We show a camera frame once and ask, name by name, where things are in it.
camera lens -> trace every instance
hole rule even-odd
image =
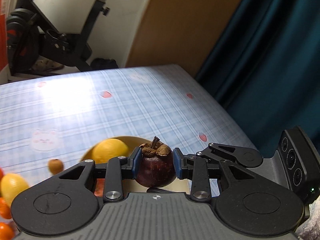
[[[302,179],[302,173],[301,170],[298,168],[293,174],[293,183],[298,186]]]
[[[288,139],[286,137],[283,138],[281,146],[282,150],[285,152],[288,148]]]
[[[292,170],[295,163],[296,163],[296,153],[294,152],[294,149],[291,149],[287,155],[287,165],[289,170]]]

yellow bowl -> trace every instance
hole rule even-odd
[[[134,136],[118,136],[113,137],[114,139],[119,139],[123,141],[129,148],[127,157],[133,152],[135,147],[139,147],[143,143],[151,143],[149,140],[140,138],[140,137],[134,137]],[[90,148],[81,158],[81,162],[87,159],[92,159],[92,150],[95,146]],[[134,179],[124,179],[123,181],[123,188],[124,188],[124,194],[126,195],[129,192],[146,192],[148,188],[141,186],[138,182],[136,182]],[[163,187],[163,189],[175,191],[175,192],[186,192],[187,194],[190,194],[189,190],[189,184],[187,179],[175,179],[171,184],[168,186]]]

exercise bike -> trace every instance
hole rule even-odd
[[[105,3],[106,0],[95,0],[81,33],[71,34],[60,33],[33,0],[17,0],[15,10],[6,22],[11,75],[57,75],[30,70],[39,56],[65,66],[77,67],[81,72],[92,70],[86,62],[92,53],[87,41],[100,12],[106,16],[110,10],[104,7]]]

white wall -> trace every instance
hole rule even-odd
[[[35,0],[60,32],[79,33],[94,0]],[[92,56],[113,58],[124,67],[148,0],[107,0],[110,8],[99,16],[89,38]]]

small orange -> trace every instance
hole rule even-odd
[[[11,240],[14,237],[14,231],[5,223],[0,223],[0,240]]]
[[[12,218],[10,213],[10,207],[7,205],[3,197],[0,197],[0,216],[2,216],[5,219]]]
[[[2,179],[3,176],[4,176],[3,170],[0,168],[0,180]]]
[[[94,191],[94,195],[96,197],[103,196],[104,181],[105,181],[105,179],[97,179],[97,185],[96,185],[96,189]]]

